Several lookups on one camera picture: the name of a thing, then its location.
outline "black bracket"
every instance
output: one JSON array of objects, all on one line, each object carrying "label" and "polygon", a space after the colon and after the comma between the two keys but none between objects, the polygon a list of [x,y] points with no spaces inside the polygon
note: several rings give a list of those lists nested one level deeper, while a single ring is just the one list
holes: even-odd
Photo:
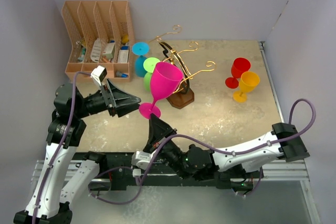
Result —
[{"label": "black bracket", "polygon": [[[272,135],[276,135],[278,139],[293,136],[298,133],[296,127],[288,123],[276,123],[272,125]],[[279,151],[284,155],[279,159],[285,159],[286,162],[292,162],[306,157],[310,157],[302,139],[298,136],[293,140],[284,141],[280,143]]]},{"label": "black bracket", "polygon": [[159,119],[156,115],[151,114],[149,119],[148,141],[143,151],[152,153],[158,147],[162,139],[170,135],[175,135],[176,132],[176,129],[171,128],[169,124]]},{"label": "black bracket", "polygon": [[260,171],[254,171],[251,173],[245,172],[242,165],[236,165],[224,172],[215,172],[214,179],[217,189],[228,189],[232,188],[234,191],[248,191],[253,189],[253,183],[239,183],[239,182],[232,182],[231,178],[242,178],[242,179],[249,179],[249,178],[259,178]]},{"label": "black bracket", "polygon": [[118,117],[122,117],[137,110],[140,106],[139,97],[118,89],[109,79],[107,79],[107,84],[101,87],[101,92],[111,116],[117,113]]},{"label": "black bracket", "polygon": [[105,172],[108,169],[106,154],[98,152],[88,152],[83,157],[83,160],[91,160],[99,164],[99,173]]},{"label": "black bracket", "polygon": [[[57,113],[60,116],[64,116],[66,118],[69,117],[70,109],[71,109],[71,101],[72,101],[72,87],[71,83],[67,83],[58,87],[55,92],[54,106],[57,110]],[[81,93],[78,91],[77,87],[75,90],[76,94],[76,103],[74,110],[75,118],[84,118],[89,115],[86,106],[85,100]]]}]

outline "yellow wine glass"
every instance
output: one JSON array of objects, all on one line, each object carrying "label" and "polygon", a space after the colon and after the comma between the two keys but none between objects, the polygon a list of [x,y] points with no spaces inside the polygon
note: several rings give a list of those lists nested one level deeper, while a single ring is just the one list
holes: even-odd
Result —
[{"label": "yellow wine glass", "polygon": [[239,91],[233,93],[233,99],[236,102],[246,102],[248,92],[253,91],[253,89],[258,86],[260,82],[259,75],[254,72],[245,72],[242,74],[239,81]]}]

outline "gray floor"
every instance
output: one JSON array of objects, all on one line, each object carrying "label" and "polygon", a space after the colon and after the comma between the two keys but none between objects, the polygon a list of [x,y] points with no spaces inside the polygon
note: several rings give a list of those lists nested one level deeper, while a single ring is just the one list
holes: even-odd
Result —
[{"label": "gray floor", "polygon": [[[104,198],[125,201],[137,189],[108,192]],[[262,182],[246,199],[210,187],[144,187],[125,206],[103,203],[85,192],[73,212],[71,224],[311,223],[299,182]]]}]

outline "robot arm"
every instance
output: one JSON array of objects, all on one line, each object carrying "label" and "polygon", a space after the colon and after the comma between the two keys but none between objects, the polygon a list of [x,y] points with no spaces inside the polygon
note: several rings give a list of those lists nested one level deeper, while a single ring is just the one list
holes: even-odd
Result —
[{"label": "robot arm", "polygon": [[[272,128],[272,131],[254,140],[219,148],[216,152],[203,150],[194,144],[189,146],[187,152],[182,152],[173,141],[168,141],[162,147],[158,157],[163,159],[163,162],[169,165],[181,179],[190,177],[198,181],[214,179],[218,184],[217,188],[222,188],[222,178],[226,180],[249,178],[252,172],[275,159],[285,159],[290,162],[309,157],[300,137],[290,141],[272,143],[272,141],[296,134],[297,131],[293,125],[278,123]],[[149,140],[143,151],[133,154],[132,165],[146,169],[160,144],[167,137],[175,134],[176,129],[172,129],[152,114]]]},{"label": "robot arm", "polygon": [[63,188],[69,163],[86,128],[82,118],[105,110],[108,110],[111,116],[121,117],[139,108],[140,98],[119,90],[110,80],[103,84],[106,75],[107,71],[102,66],[98,66],[91,73],[91,78],[100,89],[95,94],[83,98],[78,89],[75,89],[76,103],[70,129],[54,162],[49,166],[50,159],[57,152],[61,138],[66,132],[73,98],[71,83],[62,85],[56,90],[54,100],[56,109],[48,128],[44,166],[29,204],[24,211],[15,215],[14,223],[31,223],[34,211],[39,224],[70,223],[71,209],[76,199],[100,171],[107,169],[106,156],[90,152],[75,176]]}]

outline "small box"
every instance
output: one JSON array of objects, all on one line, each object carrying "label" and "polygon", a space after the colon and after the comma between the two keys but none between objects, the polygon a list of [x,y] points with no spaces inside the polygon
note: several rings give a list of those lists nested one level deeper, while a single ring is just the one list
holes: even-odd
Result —
[{"label": "small box", "polygon": [[114,57],[114,45],[114,42],[108,43],[103,51],[103,56],[105,56],[108,60],[113,59]]},{"label": "small box", "polygon": [[129,52],[128,46],[121,47],[119,50],[118,63],[127,63]]},{"label": "small box", "polygon": [[100,38],[98,38],[94,41],[92,51],[90,54],[90,58],[93,62],[99,62],[100,52],[101,52],[101,41]]}]

